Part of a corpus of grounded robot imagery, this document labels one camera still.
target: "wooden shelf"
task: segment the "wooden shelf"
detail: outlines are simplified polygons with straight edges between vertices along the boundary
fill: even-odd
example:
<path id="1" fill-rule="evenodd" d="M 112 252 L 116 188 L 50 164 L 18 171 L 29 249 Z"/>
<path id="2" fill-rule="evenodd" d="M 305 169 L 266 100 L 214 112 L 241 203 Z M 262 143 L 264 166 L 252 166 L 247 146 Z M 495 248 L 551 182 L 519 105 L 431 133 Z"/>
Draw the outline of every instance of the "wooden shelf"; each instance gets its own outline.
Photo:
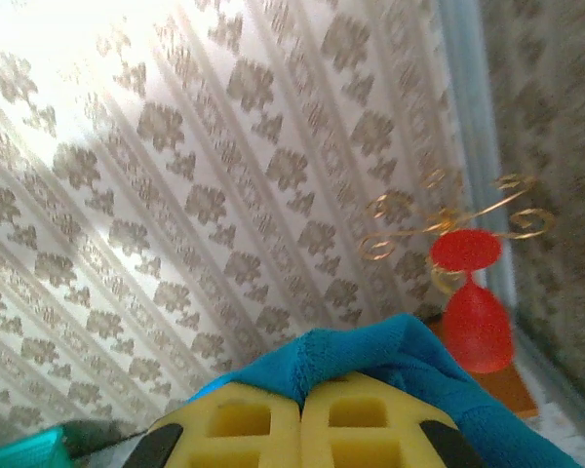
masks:
<path id="1" fill-rule="evenodd" d="M 427 327 L 442 341 L 442 322 L 427 324 Z M 503 403 L 518 417 L 527 418 L 539 415 L 537 404 L 528 393 L 516 366 L 493 373 L 471 373 L 472 377 L 484 387 L 492 397 Z"/>

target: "red glass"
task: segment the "red glass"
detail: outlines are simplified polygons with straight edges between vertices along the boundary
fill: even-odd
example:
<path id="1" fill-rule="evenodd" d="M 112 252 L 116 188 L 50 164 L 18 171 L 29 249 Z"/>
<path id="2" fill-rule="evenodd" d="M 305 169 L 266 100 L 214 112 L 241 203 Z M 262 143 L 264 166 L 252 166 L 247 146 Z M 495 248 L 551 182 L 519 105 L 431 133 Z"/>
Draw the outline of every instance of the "red glass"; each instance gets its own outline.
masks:
<path id="1" fill-rule="evenodd" d="M 443 317 L 445 346 L 469 372 L 489 373 L 509 366 L 514 357 L 509 316 L 490 290 L 477 285 L 472 272 L 495 263 L 501 244 L 482 229 L 460 229 L 441 236 L 431 249 L 434 262 L 448 271 L 464 271 L 466 284 L 450 298 Z"/>

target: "gold wire candle holder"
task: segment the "gold wire candle holder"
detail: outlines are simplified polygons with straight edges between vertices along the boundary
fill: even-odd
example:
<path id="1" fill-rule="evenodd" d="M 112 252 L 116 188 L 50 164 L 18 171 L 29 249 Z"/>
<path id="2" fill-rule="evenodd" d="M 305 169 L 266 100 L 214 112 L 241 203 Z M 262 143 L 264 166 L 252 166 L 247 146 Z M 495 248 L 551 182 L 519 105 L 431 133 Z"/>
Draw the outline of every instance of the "gold wire candle holder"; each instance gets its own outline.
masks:
<path id="1" fill-rule="evenodd" d="M 522 197 L 533 189 L 537 180 L 531 175 L 509 174 L 494 181 L 494 186 L 505 192 L 505 197 L 493 205 L 472 213 L 460 209 L 459 195 L 461 193 L 461 178 L 455 178 L 454 187 L 451 188 L 451 195 L 448 197 L 448 205 L 439 208 L 434 213 L 427 213 L 411 202 L 399 192 L 386 192 L 367 205 L 367 213 L 380 219 L 390 216 L 396 209 L 405 209 L 423 220 L 423 227 L 418 229 L 404 229 L 397 231 L 377 231 L 367 235 L 360 243 L 359 251 L 362 258 L 372 261 L 382 260 L 390 256 L 398 247 L 399 239 L 408 238 L 418 234 L 434 234 L 442 236 L 448 232 L 468 227 L 472 221 L 494 210 L 504 207 L 512 201 Z M 449 178 L 449 171 L 436 170 L 428 177 L 423 188 L 433 189 L 439 187 Z M 493 232 L 496 237 L 502 239 L 529 239 L 548 232 L 555 225 L 555 217 L 550 212 L 541 208 L 528 208 L 516 211 L 509 215 L 510 226 L 516 230 L 509 232 Z M 459 271 L 447 271 L 434 264 L 430 257 L 427 258 L 430 267 L 431 280 L 434 285 L 443 293 L 453 294 L 456 285 L 463 278 Z"/>

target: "patterned wallpaper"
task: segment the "patterned wallpaper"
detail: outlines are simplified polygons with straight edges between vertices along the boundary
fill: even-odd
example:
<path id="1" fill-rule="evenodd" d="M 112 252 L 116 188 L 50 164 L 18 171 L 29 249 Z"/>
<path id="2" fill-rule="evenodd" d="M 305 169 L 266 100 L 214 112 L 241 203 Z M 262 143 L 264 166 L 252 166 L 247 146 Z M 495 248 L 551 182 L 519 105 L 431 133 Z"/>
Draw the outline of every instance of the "patterned wallpaper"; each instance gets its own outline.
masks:
<path id="1" fill-rule="evenodd" d="M 585 392 L 585 0 L 481 6 L 503 170 L 558 217 L 514 244 L 520 319 Z"/>
<path id="2" fill-rule="evenodd" d="M 433 1 L 62 3 L 0 1 L 0 444 L 441 310 L 430 239 L 357 252 L 369 200 L 416 227 L 459 167 Z"/>

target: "teal fabric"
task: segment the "teal fabric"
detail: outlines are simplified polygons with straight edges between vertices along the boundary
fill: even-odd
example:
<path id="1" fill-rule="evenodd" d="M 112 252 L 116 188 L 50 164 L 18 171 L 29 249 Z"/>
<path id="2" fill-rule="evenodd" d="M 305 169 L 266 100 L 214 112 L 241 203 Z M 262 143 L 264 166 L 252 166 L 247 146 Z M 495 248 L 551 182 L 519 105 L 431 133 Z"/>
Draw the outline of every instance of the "teal fabric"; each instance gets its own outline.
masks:
<path id="1" fill-rule="evenodd" d="M 446 412 L 490 467 L 577 467 L 493 399 L 417 319 L 398 315 L 352 331 L 313 330 L 203 388 L 189 402 L 231 381 L 295 400 L 312 388 L 360 371 Z"/>

